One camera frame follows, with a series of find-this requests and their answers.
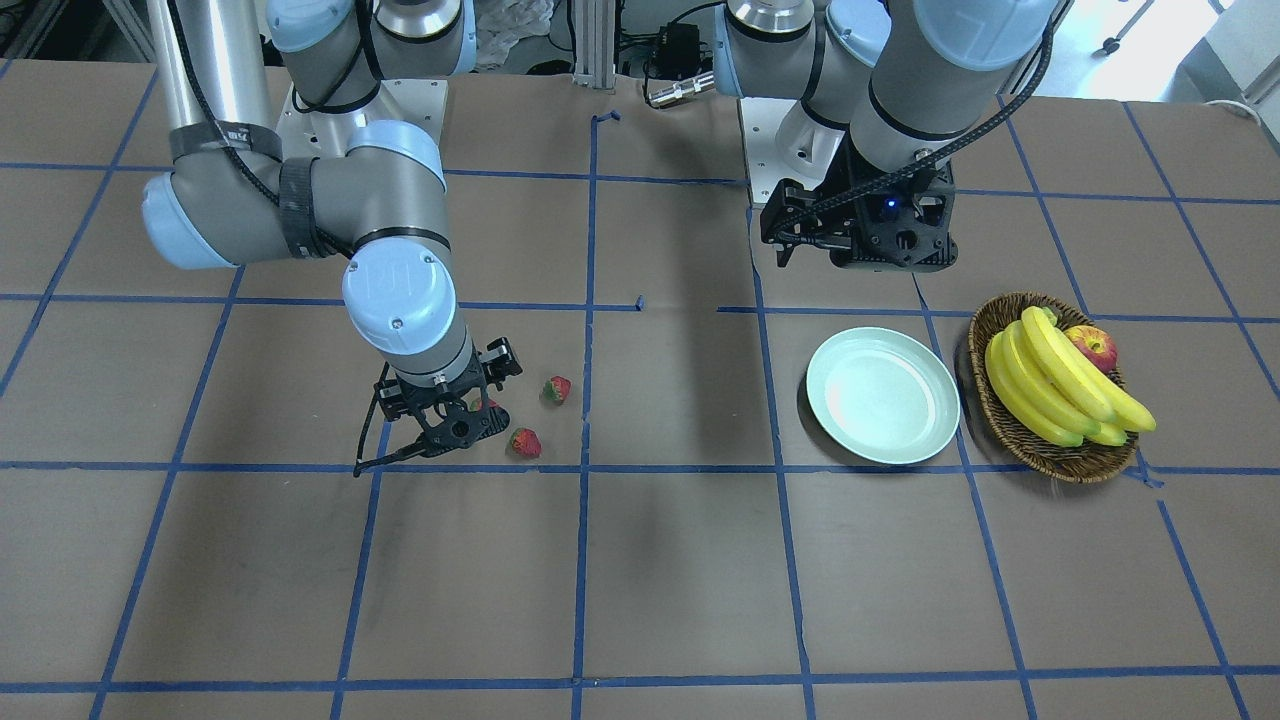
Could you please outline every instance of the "basket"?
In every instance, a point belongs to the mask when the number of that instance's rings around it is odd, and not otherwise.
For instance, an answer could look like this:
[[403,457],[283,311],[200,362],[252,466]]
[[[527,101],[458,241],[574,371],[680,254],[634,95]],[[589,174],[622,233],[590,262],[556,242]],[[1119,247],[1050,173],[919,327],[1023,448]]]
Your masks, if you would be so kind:
[[[1057,310],[1060,328],[1094,324],[1078,309],[1038,292],[1010,292],[988,300],[969,323],[969,360],[983,415],[1000,443],[1030,468],[1068,483],[1100,483],[1111,479],[1133,461],[1138,451],[1135,433],[1128,433],[1129,441],[1120,447],[1089,441],[1084,441],[1080,447],[1059,447],[1018,421],[1000,402],[987,380],[987,343],[1005,325],[1019,319],[1024,309],[1041,305]],[[1121,388],[1125,387],[1119,366],[1107,375]]]

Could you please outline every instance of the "light blue joint cap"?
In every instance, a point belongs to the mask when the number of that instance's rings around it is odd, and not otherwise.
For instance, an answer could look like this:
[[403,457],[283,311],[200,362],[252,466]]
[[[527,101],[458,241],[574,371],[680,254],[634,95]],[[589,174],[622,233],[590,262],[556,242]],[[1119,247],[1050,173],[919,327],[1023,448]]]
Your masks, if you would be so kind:
[[462,1],[462,49],[458,53],[458,64],[449,74],[461,76],[476,69],[476,9],[472,0]]
[[347,142],[347,155],[357,147],[381,147],[398,152],[410,160],[431,170],[440,184],[448,191],[444,182],[444,164],[440,163],[440,146],[435,143],[428,132],[413,123],[404,120],[374,120],[351,133]]
[[724,8],[716,8],[716,42],[712,46],[712,72],[716,74],[716,91],[730,97],[742,97],[742,86],[737,83],[737,70],[733,68],[733,50],[728,44],[728,22]]
[[868,68],[876,67],[892,28],[879,0],[831,0],[827,24],[836,41]]
[[412,237],[383,237],[347,263],[342,299],[356,331],[383,352],[417,355],[435,347],[458,309],[444,263]]
[[271,44],[280,53],[301,53],[329,37],[355,8],[355,0],[268,0]]
[[1055,0],[915,0],[915,20],[948,63],[974,72],[1006,68],[1039,45]]
[[191,218],[178,202],[173,191],[173,173],[147,181],[142,191],[142,224],[156,251],[175,268],[205,270],[209,268],[234,268],[225,258],[209,246]]

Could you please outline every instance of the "yellow banana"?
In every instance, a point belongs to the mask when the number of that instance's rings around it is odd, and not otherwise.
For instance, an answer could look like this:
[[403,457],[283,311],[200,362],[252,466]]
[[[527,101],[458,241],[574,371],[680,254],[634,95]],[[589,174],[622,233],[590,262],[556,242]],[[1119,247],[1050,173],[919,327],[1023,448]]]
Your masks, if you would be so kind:
[[1000,402],[1019,423],[1046,442],[1051,442],[1059,447],[1079,447],[1083,445],[1084,436],[1053,424],[1025,396],[1018,392],[1018,388],[1010,382],[1006,374],[1007,359],[1004,356],[1004,351],[1007,350],[1005,346],[1005,341],[1007,340],[1005,333],[1000,332],[987,343],[987,378],[991,379],[991,387],[996,391],[996,396],[1000,397]]
[[1147,410],[1146,405],[1120,389],[1120,386],[1102,374],[1102,370],[1097,369],[1093,363],[1089,363],[1089,359],[1083,352],[1076,351],[1073,363],[1079,368],[1080,374],[1085,375],[1107,398],[1111,409],[1116,413],[1116,424],[1135,433],[1149,433],[1156,429],[1156,418],[1151,414],[1151,410]]
[[1027,398],[1046,418],[1073,433],[1089,437],[1102,430],[1102,423],[1080,413],[1062,393],[1050,384],[1048,378],[1028,356],[1027,333],[1023,331],[1023,322],[1014,320],[1004,331],[1004,356],[1006,373],[1014,386],[1027,396]]
[[1062,331],[1051,324],[1043,310],[1034,306],[1023,310],[1023,331],[1032,357],[1068,400],[1100,423],[1115,421],[1115,409],[1103,389],[1076,360],[1083,360],[1098,375],[1102,373],[1066,340]]
[[1110,445],[1112,447],[1120,447],[1121,445],[1129,442],[1129,436],[1124,433],[1124,428],[1115,423],[1102,423],[1102,429],[1084,437],[1098,445]]

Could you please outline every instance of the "banana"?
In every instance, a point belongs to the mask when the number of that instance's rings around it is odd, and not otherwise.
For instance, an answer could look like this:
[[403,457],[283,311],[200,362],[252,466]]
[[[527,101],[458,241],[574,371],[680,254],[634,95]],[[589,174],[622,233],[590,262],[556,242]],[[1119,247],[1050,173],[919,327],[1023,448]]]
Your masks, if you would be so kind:
[[1106,375],[1093,366],[1092,363],[1079,350],[1066,340],[1062,331],[1053,327],[1044,311],[1039,307],[1027,307],[1023,310],[1023,331],[1027,336],[1027,348],[1036,363],[1039,364],[1044,374],[1053,382],[1059,391],[1066,396],[1082,413],[1100,423],[1112,423],[1116,411],[1111,406],[1103,389],[1097,380],[1080,366],[1080,360],[1088,365],[1102,379]]
[[1007,340],[1005,332],[1001,331],[987,343],[987,377],[991,379],[991,387],[996,391],[996,396],[1000,397],[1000,402],[1004,404],[1019,423],[1046,442],[1051,442],[1059,447],[1079,447],[1083,445],[1084,436],[1053,424],[1010,382],[1006,374],[1007,359],[1005,357],[1005,351],[1007,350],[1005,342]]
[[1124,428],[1115,423],[1102,423],[1102,429],[1084,437],[1098,445],[1110,445],[1112,447],[1120,447],[1129,442],[1129,436],[1125,434]]
[[1027,398],[1053,424],[1084,437],[1102,432],[1102,423],[1080,413],[1028,356],[1023,322],[1014,320],[1005,328],[1004,356],[1006,374]]
[[1147,410],[1146,405],[1120,389],[1120,386],[1111,382],[1111,378],[1102,374],[1102,370],[1094,368],[1093,363],[1089,363],[1089,359],[1084,354],[1076,351],[1073,363],[1107,398],[1107,402],[1116,413],[1116,424],[1135,433],[1149,433],[1156,429],[1156,418],[1151,414],[1151,410]]

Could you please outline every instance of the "round plate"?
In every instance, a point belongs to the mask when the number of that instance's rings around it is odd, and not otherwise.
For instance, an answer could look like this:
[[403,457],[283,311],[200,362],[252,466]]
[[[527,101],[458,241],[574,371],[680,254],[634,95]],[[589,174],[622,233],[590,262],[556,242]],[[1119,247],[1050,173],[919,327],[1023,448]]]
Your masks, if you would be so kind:
[[960,393],[946,365],[887,328],[852,328],[828,338],[809,361],[805,389],[823,429],[877,462],[933,457],[960,424]]

